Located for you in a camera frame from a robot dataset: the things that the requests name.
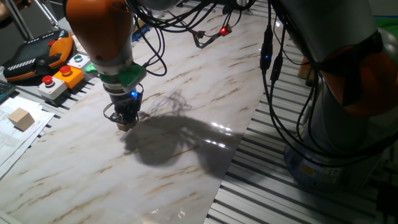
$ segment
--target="marble surface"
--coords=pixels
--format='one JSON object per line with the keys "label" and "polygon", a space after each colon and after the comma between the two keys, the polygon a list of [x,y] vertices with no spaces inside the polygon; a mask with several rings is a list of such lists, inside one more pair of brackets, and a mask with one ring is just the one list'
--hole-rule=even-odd
{"label": "marble surface", "polygon": [[[198,30],[223,20],[212,12]],[[266,22],[242,16],[203,50],[165,34],[169,72],[143,80],[140,123],[124,133],[104,118],[98,83],[0,181],[0,210],[22,223],[203,223],[263,92]],[[145,44],[133,54],[152,55]]]}

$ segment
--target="wooden cube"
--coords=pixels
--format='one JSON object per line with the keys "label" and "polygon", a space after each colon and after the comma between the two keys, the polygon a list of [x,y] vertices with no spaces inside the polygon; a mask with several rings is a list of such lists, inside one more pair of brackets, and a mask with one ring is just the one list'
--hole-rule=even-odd
{"label": "wooden cube", "polygon": [[12,114],[8,116],[8,119],[17,129],[21,131],[25,131],[35,122],[32,115],[22,108],[18,108],[12,112]]}

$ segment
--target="blue led light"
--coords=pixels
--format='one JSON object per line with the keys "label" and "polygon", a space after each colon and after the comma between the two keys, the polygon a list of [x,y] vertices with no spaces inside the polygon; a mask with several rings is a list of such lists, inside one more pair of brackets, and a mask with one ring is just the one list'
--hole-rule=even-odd
{"label": "blue led light", "polygon": [[137,96],[138,96],[138,94],[137,94],[136,91],[132,91],[130,94],[131,94],[131,96],[134,97],[134,98],[137,98]]}

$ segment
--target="red button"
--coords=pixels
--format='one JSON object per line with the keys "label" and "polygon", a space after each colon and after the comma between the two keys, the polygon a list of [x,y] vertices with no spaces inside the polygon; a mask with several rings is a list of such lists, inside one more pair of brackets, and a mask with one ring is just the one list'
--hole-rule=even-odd
{"label": "red button", "polygon": [[53,44],[55,44],[55,40],[51,40],[50,42],[47,43],[47,45],[48,45],[49,47],[51,47]]}
{"label": "red button", "polygon": [[62,66],[62,67],[60,68],[60,72],[61,72],[62,74],[67,74],[67,73],[70,72],[70,70],[71,70],[71,68],[70,68],[69,65]]}
{"label": "red button", "polygon": [[43,77],[42,81],[44,82],[44,84],[49,85],[52,83],[52,76],[46,75]]}

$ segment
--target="paper sheet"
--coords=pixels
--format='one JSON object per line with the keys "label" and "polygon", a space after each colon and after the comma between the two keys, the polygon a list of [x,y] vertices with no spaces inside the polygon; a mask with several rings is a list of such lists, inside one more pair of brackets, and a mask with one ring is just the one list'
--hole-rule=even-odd
{"label": "paper sheet", "polygon": [[[35,120],[35,123],[24,132],[16,129],[8,120],[8,116],[17,108],[28,111]],[[42,111],[42,108],[40,103],[18,96],[8,99],[0,106],[0,178],[25,153],[54,116],[54,113]]]}

